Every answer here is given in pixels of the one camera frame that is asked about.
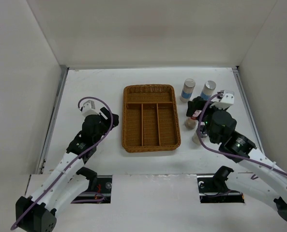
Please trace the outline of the blue label silver cap jar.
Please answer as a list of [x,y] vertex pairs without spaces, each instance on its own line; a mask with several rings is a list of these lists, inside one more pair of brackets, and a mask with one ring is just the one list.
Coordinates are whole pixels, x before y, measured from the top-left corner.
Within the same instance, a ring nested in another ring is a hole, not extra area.
[[193,79],[186,79],[184,81],[184,85],[183,85],[181,96],[180,96],[180,100],[183,103],[186,103],[190,100],[195,86],[196,86],[196,82]]

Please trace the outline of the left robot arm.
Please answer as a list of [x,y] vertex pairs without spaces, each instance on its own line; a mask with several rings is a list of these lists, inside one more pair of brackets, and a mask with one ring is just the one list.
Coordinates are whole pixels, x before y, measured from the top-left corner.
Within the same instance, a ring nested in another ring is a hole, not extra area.
[[106,108],[99,113],[83,111],[82,129],[66,148],[61,161],[45,182],[29,197],[21,196],[15,204],[16,222],[12,230],[51,232],[57,217],[83,192],[97,187],[97,173],[85,165],[96,152],[97,145],[119,124],[119,116]]

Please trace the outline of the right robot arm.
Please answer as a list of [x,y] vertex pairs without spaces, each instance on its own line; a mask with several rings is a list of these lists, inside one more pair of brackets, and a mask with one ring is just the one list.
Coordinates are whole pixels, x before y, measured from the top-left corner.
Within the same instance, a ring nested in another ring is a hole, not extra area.
[[254,142],[236,131],[237,121],[227,111],[233,103],[232,94],[218,93],[208,100],[198,96],[187,106],[187,117],[196,116],[210,142],[219,145],[218,150],[206,149],[227,157],[256,177],[244,177],[222,166],[213,176],[213,186],[220,192],[245,193],[271,207],[287,222],[287,173],[269,160]]

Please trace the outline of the pink cap spice bottle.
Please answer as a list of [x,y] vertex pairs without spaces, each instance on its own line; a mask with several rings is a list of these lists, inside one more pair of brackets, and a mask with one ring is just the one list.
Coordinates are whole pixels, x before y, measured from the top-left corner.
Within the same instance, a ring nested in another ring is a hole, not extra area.
[[198,120],[197,120],[197,116],[192,116],[186,119],[186,121],[184,122],[185,127],[188,130],[193,130],[196,128],[198,124]]

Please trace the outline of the black dome cap grinder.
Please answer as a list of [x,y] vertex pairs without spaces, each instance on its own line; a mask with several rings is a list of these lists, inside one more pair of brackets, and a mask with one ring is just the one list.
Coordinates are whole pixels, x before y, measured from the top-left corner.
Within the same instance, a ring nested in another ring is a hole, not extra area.
[[197,144],[201,145],[201,141],[205,141],[208,138],[208,132],[205,125],[200,125],[199,127],[199,134],[197,134],[197,131],[194,133],[192,137],[192,141]]

